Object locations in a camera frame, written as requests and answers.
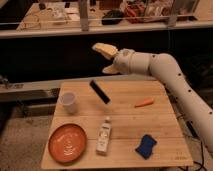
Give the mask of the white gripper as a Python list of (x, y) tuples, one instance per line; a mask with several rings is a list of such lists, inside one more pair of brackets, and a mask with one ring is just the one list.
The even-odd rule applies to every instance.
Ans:
[(92, 46), (92, 49), (101, 53), (106, 59), (110, 60), (114, 58), (113, 65), (104, 67), (102, 72), (105, 74), (130, 74), (130, 61), (132, 55), (135, 53), (131, 49), (122, 49), (118, 52), (118, 49), (110, 44), (96, 43)]

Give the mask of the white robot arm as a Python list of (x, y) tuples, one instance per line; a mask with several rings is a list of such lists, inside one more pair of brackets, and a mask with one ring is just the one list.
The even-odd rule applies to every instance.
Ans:
[(105, 74), (138, 74), (152, 76), (177, 98), (184, 114), (213, 158), (213, 109), (189, 86), (177, 61), (168, 53), (143, 53), (121, 49), (106, 43), (95, 43), (92, 49), (112, 64)]

